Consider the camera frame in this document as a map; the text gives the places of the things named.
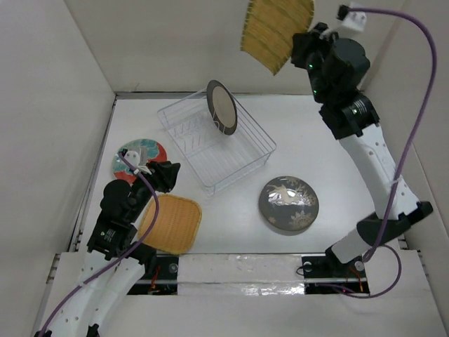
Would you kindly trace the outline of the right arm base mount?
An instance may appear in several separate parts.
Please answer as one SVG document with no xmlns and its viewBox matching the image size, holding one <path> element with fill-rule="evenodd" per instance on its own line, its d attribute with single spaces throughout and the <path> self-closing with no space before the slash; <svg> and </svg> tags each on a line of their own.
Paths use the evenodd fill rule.
<svg viewBox="0 0 449 337">
<path fill-rule="evenodd" d="M 370 294 L 368 278 L 362 255 L 341 264 L 325 253 L 308 253 L 301 256 L 295 273 L 304 280 L 304 291 L 312 294 Z"/>
</svg>

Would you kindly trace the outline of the dark rimmed cream plate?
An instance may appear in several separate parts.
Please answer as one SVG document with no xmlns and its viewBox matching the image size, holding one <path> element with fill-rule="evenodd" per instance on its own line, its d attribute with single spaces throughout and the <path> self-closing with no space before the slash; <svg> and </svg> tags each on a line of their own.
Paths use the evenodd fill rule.
<svg viewBox="0 0 449 337">
<path fill-rule="evenodd" d="M 236 131 L 238 115 L 233 95 L 217 80 L 211 80 L 206 87 L 206 101 L 214 125 L 224 135 Z"/>
</svg>

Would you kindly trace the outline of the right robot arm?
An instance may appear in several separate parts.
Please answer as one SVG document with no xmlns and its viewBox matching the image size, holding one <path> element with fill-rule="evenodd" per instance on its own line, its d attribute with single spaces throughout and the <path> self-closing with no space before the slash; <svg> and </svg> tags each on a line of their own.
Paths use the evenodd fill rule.
<svg viewBox="0 0 449 337">
<path fill-rule="evenodd" d="M 433 212 L 396 172 L 385 143 L 380 118 L 370 99 L 357 86 L 370 68 L 365 49 L 333 32 L 327 24 L 293 35 L 292 64 L 307 71 L 319 114 L 334 138 L 347 151 L 368 188 L 375 211 L 354 230 L 326 249 L 324 268 L 340 276 L 349 263 L 375 245 L 388 243 Z"/>
</svg>

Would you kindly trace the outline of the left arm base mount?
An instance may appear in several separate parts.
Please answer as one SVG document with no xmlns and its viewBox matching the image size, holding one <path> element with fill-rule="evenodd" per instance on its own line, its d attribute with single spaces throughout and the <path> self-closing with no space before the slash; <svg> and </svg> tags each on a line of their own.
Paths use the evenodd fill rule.
<svg viewBox="0 0 449 337">
<path fill-rule="evenodd" d="M 176 295 L 178 271 L 178 256 L 158 253 L 151 264 L 151 270 L 132 286 L 128 295 Z"/>
</svg>

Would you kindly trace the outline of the yellow fan-shaped bamboo plate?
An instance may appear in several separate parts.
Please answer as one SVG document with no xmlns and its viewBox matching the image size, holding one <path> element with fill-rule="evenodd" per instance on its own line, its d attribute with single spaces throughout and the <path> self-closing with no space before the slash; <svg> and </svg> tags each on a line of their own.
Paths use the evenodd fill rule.
<svg viewBox="0 0 449 337">
<path fill-rule="evenodd" d="M 286 64 L 293 35 L 306 32 L 315 11 L 313 0 L 252 0 L 248 3 L 240 49 L 273 75 Z"/>
</svg>

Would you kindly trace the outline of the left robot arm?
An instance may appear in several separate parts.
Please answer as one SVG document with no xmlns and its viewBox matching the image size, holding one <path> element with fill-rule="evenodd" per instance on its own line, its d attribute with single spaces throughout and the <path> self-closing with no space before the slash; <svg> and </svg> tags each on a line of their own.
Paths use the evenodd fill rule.
<svg viewBox="0 0 449 337">
<path fill-rule="evenodd" d="M 76 286 L 36 336 L 100 336 L 134 284 L 157 272 L 156 249 L 135 239 L 134 224 L 149 201 L 158 201 L 158 192 L 175 187 L 180 164 L 153 161 L 147 167 L 143 173 L 130 165 L 138 177 L 133 184 L 113 180 L 104 188 Z"/>
</svg>

